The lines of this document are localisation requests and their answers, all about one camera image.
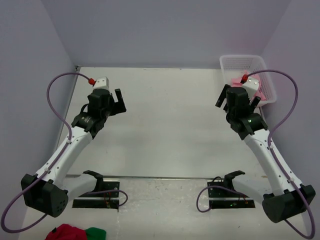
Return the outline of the pink t shirt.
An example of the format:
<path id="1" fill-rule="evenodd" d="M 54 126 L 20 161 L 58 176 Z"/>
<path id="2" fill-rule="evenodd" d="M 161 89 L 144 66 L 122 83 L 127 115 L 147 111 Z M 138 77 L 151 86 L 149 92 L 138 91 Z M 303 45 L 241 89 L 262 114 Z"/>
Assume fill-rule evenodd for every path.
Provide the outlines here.
<path id="1" fill-rule="evenodd" d="M 230 80 L 231 87 L 242 87 L 247 91 L 250 103 L 254 100 L 255 97 L 259 97 L 260 101 L 258 107 L 262 107 L 267 100 L 266 96 L 262 93 L 262 85 L 260 77 L 255 74 L 248 77 L 245 83 L 241 83 L 242 76 L 232 78 Z"/>

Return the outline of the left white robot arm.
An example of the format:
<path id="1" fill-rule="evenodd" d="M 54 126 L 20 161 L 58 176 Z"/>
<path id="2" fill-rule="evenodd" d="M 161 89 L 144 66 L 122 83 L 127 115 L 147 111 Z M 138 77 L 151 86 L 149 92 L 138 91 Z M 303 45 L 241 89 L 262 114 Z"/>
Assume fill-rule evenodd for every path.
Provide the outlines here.
<path id="1" fill-rule="evenodd" d="M 56 152 L 35 174 L 26 174 L 22 178 L 23 198 L 28 207 L 56 218 L 75 198 L 86 194 L 97 197 L 103 193 L 103 176 L 95 171 L 86 170 L 71 183 L 66 183 L 65 178 L 80 153 L 104 127 L 108 117 L 127 111 L 119 88 L 115 90 L 115 95 L 117 100 L 107 89 L 94 89 Z"/>

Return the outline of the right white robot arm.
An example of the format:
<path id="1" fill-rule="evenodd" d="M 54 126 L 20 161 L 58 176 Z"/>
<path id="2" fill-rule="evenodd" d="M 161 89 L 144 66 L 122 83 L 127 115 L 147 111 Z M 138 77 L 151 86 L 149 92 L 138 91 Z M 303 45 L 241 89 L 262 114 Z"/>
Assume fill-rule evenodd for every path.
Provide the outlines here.
<path id="1" fill-rule="evenodd" d="M 250 100 L 248 87 L 231 87 L 226 84 L 216 102 L 226 112 L 231 129 L 251 149 L 262 167 L 266 181 L 246 178 L 243 171 L 225 175 L 223 191 L 233 197 L 242 193 L 262 205 L 266 216 L 279 223 L 307 210 L 316 195 L 311 185 L 305 185 L 289 168 L 278 149 L 269 140 L 270 131 L 262 116 L 254 112 L 260 98 Z"/>

